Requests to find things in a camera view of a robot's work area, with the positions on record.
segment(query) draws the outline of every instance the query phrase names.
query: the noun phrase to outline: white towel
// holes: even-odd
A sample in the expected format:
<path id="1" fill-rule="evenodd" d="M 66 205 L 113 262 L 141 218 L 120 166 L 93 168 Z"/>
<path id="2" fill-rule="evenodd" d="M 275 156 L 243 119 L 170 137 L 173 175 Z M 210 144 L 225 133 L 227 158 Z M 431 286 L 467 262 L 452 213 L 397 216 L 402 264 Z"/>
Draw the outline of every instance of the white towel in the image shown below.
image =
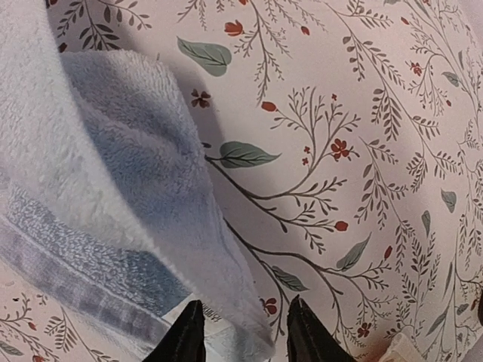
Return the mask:
<path id="1" fill-rule="evenodd" d="M 154 254 L 235 326 L 211 343 L 224 360 L 269 357 L 270 329 L 251 273 L 214 201 L 171 73 L 127 51 L 61 57 L 44 0 L 0 2 L 0 22 L 0 165 L 19 187 L 16 200 L 39 202 L 102 243 Z M 118 75 L 114 86 L 90 73 L 101 64 Z M 134 96 L 136 103 L 127 101 Z M 18 245 L 8 253 L 20 253 Z"/>

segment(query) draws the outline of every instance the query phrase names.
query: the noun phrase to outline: vine pattern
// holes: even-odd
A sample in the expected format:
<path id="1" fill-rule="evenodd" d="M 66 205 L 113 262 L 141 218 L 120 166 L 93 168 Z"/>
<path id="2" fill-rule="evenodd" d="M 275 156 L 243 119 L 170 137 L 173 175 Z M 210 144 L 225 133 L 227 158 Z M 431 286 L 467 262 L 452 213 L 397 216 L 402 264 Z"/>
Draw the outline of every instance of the vine pattern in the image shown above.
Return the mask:
<path id="1" fill-rule="evenodd" d="M 151 27 L 143 23 L 149 16 L 125 14 L 126 9 L 134 12 L 137 2 L 132 6 L 119 1 L 91 2 L 103 6 L 101 25 L 108 29 L 112 21 L 125 19 L 129 19 L 129 26 L 140 31 Z M 180 26 L 195 20 L 206 31 L 193 34 L 190 41 L 206 40 L 208 30 L 212 29 L 219 29 L 227 39 L 235 40 L 224 45 L 183 41 L 183 46 L 189 45 L 189 52 L 185 49 L 183 54 L 216 77 L 224 75 L 232 62 L 246 62 L 257 86 L 255 100 L 257 112 L 261 112 L 257 114 L 265 115 L 270 122 L 267 131 L 274 137 L 290 132 L 300 142 L 294 151 L 300 154 L 299 164 L 293 165 L 299 170 L 297 180 L 268 195 L 245 186 L 235 169 L 270 167 L 269 164 L 284 157 L 283 148 L 267 151 L 259 145 L 229 141 L 219 145 L 217 151 L 214 145 L 203 143 L 205 159 L 215 172 L 269 220 L 274 230 L 300 238 L 308 247 L 308 253 L 284 251 L 292 250 L 286 245 L 262 247 L 258 240 L 249 240 L 235 220 L 226 221 L 263 270 L 260 279 L 272 286 L 271 290 L 267 288 L 262 301 L 274 339 L 281 341 L 285 335 L 285 315 L 291 298 L 297 293 L 320 290 L 321 295 L 330 299 L 335 315 L 331 325 L 334 338 L 356 358 L 370 357 L 367 338 L 383 329 L 381 332 L 387 339 L 401 331 L 407 333 L 427 360 L 458 361 L 481 334 L 474 310 L 483 285 L 483 269 L 475 269 L 481 256 L 483 159 L 472 158 L 481 147 L 479 90 L 483 60 L 481 54 L 475 54 L 477 45 L 455 2 L 381 2 L 384 6 L 378 3 L 375 11 L 373 2 L 363 0 L 345 0 L 343 4 L 310 4 L 303 0 L 187 0 L 179 6 L 176 16 Z M 81 6 L 86 12 L 87 4 L 88 0 L 71 3 L 70 10 L 74 11 L 66 16 L 76 14 L 79 18 Z M 244 16 L 232 17 L 233 11 L 243 11 Z M 226 14 L 226 22 L 212 26 L 213 13 Z M 64 21 L 74 22 L 72 18 Z M 335 22 L 340 28 L 332 33 Z M 85 37 L 91 36 L 92 44 L 87 43 L 84 48 L 116 49 L 107 45 L 107 41 L 115 45 L 118 39 L 105 36 L 113 32 L 93 20 L 88 24 L 82 32 L 85 31 Z M 62 38 L 69 25 L 60 25 Z M 405 32 L 411 39 L 403 66 L 397 66 L 390 49 L 384 50 L 378 44 L 383 44 L 382 41 L 371 38 L 373 33 L 388 30 Z M 358 85 L 369 79 L 374 83 L 371 104 L 358 107 L 358 114 L 352 112 L 351 104 L 343 102 L 342 94 L 331 93 L 326 85 L 297 86 L 287 92 L 286 98 L 273 96 L 274 84 L 286 82 L 286 64 L 296 56 L 288 35 L 313 36 L 316 31 L 321 37 L 340 35 L 338 42 L 345 49 L 349 75 Z M 468 44 L 451 41 L 450 35 L 455 34 Z M 216 91 L 206 90 L 205 94 L 209 95 L 209 101 L 193 91 L 192 106 L 209 108 L 216 99 Z M 420 108 L 411 100 L 416 100 Z M 471 105 L 472 110 L 464 121 L 464 132 L 455 133 L 454 140 L 449 141 L 455 148 L 448 143 L 445 149 L 440 149 L 441 139 L 447 137 L 443 129 L 450 121 L 449 115 L 462 102 Z M 372 131 L 356 133 L 358 127 Z M 410 155 L 399 147 L 406 137 L 416 140 Z M 351 164 L 361 164 L 359 177 L 343 171 L 330 176 L 321 172 L 334 170 L 336 166 L 345 170 L 342 167 Z M 405 173 L 404 179 L 410 181 L 401 182 L 396 178 L 398 172 Z M 461 187 L 466 187 L 466 191 L 445 189 L 448 180 L 455 177 L 465 181 Z M 440 204 L 430 204 L 415 222 L 404 207 L 405 202 L 413 200 L 414 195 L 421 194 L 433 182 L 441 185 Z M 359 187 L 360 196 L 349 215 L 338 204 L 337 195 L 350 187 Z M 435 227 L 432 217 L 436 209 L 443 209 L 448 218 L 457 218 L 454 252 L 443 252 L 438 247 L 438 240 L 448 240 L 448 236 Z M 372 234 L 361 235 L 351 240 L 350 245 L 336 249 L 337 236 L 357 225 L 369 225 Z M 392 237 L 379 255 L 364 256 L 378 235 Z M 324 258 L 343 248 L 341 259 L 327 265 Z M 286 270 L 286 261 L 299 269 Z M 428 313 L 429 301 L 435 298 L 441 298 L 441 310 Z"/>
<path id="2" fill-rule="evenodd" d="M 40 307 L 48 304 L 48 297 L 43 294 L 35 295 Z M 60 307 L 60 317 L 52 316 L 45 326 L 44 334 L 53 340 L 44 341 L 39 336 L 39 325 L 34 323 L 32 315 L 36 313 L 32 309 L 32 299 L 25 293 L 13 302 L 20 304 L 14 309 L 14 313 L 7 313 L 0 317 L 0 355 L 8 362 L 16 360 L 16 357 L 28 356 L 34 362 L 53 361 L 60 362 L 69 359 L 76 346 L 81 345 L 93 362 L 119 362 L 109 355 L 89 347 L 81 337 L 74 323 L 66 311 Z"/>

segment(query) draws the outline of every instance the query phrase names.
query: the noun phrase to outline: leaf pattern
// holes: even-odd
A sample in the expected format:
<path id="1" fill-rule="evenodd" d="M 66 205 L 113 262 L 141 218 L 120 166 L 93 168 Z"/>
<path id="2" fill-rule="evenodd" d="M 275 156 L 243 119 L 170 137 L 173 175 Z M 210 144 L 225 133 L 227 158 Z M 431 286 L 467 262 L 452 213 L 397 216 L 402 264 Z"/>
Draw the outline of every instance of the leaf pattern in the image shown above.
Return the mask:
<path id="1" fill-rule="evenodd" d="M 178 48 L 181 53 L 193 59 L 214 77 L 224 75 L 232 62 L 232 53 L 222 45 L 190 42 L 178 38 Z"/>
<path id="2" fill-rule="evenodd" d="M 280 346 L 272 362 L 286 360 L 297 293 L 330 312 L 330 333 L 357 360 L 370 360 L 381 332 L 404 329 L 439 362 L 461 360 L 482 332 L 483 56 L 459 3 L 48 5 L 60 51 L 132 38 L 173 64 L 215 189 L 230 192 L 218 198 L 227 225 L 255 265 Z M 46 324 L 64 323 L 55 317 Z M 64 324 L 54 355 L 81 348 Z"/>
<path id="3" fill-rule="evenodd" d="M 43 318 L 45 311 L 39 309 L 50 307 L 50 302 L 47 303 L 49 299 L 42 294 L 37 293 L 35 297 L 40 301 L 38 308 L 33 308 L 32 300 L 21 293 L 20 297 L 11 299 L 13 304 L 5 306 L 9 312 L 4 317 L 0 316 L 0 355 L 6 360 L 9 360 L 8 356 L 28 356 L 34 362 L 61 362 L 70 360 L 70 354 L 75 353 L 76 357 L 86 360 L 91 358 L 100 362 L 119 362 L 118 359 L 90 348 L 62 307 L 61 317 L 54 315 L 48 320 L 44 331 L 47 338 L 42 338 L 36 333 L 35 326 L 38 324 L 32 322 L 32 316 Z"/>
<path id="4" fill-rule="evenodd" d="M 369 239 L 371 239 L 370 235 L 364 241 L 354 245 L 352 249 L 337 262 L 336 267 L 338 267 L 342 272 L 351 269 L 359 261 L 359 259 L 361 259 L 362 253 L 364 252 L 365 247 L 368 245 Z"/>
<path id="5" fill-rule="evenodd" d="M 253 167 L 276 160 L 280 155 L 269 155 L 250 143 L 227 142 L 220 147 L 220 162 L 225 168 Z"/>

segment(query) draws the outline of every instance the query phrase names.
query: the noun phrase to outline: towel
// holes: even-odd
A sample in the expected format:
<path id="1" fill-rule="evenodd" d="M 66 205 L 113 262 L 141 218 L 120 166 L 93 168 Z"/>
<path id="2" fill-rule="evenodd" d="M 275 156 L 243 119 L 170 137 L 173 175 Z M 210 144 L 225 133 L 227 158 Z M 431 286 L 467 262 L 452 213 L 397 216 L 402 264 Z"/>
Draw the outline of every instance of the towel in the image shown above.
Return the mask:
<path id="1" fill-rule="evenodd" d="M 214 355 L 270 357 L 253 278 L 172 74 L 129 51 L 58 54 L 44 0 L 0 2 L 0 21 L 2 258 L 148 346 L 194 293 L 227 323 L 207 340 Z"/>
<path id="2" fill-rule="evenodd" d="M 409 338 L 403 333 L 398 333 L 379 362 L 424 362 L 424 359 Z"/>

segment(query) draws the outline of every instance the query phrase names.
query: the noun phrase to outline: fluffy towel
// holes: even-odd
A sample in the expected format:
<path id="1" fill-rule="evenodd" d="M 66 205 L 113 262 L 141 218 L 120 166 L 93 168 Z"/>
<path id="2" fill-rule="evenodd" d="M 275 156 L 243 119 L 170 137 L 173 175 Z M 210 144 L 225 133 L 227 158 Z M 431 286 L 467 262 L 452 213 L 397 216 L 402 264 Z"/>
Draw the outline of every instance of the fluffy towel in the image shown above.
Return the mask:
<path id="1" fill-rule="evenodd" d="M 123 259 L 115 257 L 121 255 L 118 249 L 107 245 L 149 252 L 132 257 L 131 271 L 145 268 L 155 256 L 167 269 L 159 266 L 160 277 L 151 284 L 161 290 L 169 284 L 167 294 L 182 299 L 181 281 L 232 323 L 208 341 L 223 360 L 268 358 L 270 330 L 251 273 L 215 203 L 195 125 L 169 71 L 127 51 L 60 56 L 44 0 L 0 2 L 0 21 L 0 167 L 15 185 L 5 221 L 11 238 L 0 240 L 2 257 L 41 283 L 42 273 L 29 267 L 42 262 L 37 250 L 51 258 L 57 275 L 69 269 L 66 275 L 84 285 L 95 280 L 88 263 L 99 261 L 99 255 L 128 277 Z M 49 238 L 53 230 L 58 239 Z M 66 261 L 67 254 L 85 254 L 89 243 L 97 245 L 91 248 L 96 257 L 83 255 L 84 266 Z M 106 291 L 107 281 L 99 282 L 88 292 Z M 55 278 L 47 284 L 44 289 L 54 296 L 69 298 Z M 82 309 L 86 290 L 77 285 L 73 290 L 71 304 L 94 310 L 92 301 Z M 111 288 L 106 295 L 115 292 Z M 151 325 L 159 322 L 161 316 L 139 306 L 135 296 L 112 297 L 132 304 Z M 160 304 L 164 298 L 159 295 Z M 111 307 L 106 303 L 92 315 L 133 333 L 126 323 L 132 310 L 106 310 Z M 110 323 L 116 313 L 123 324 Z"/>

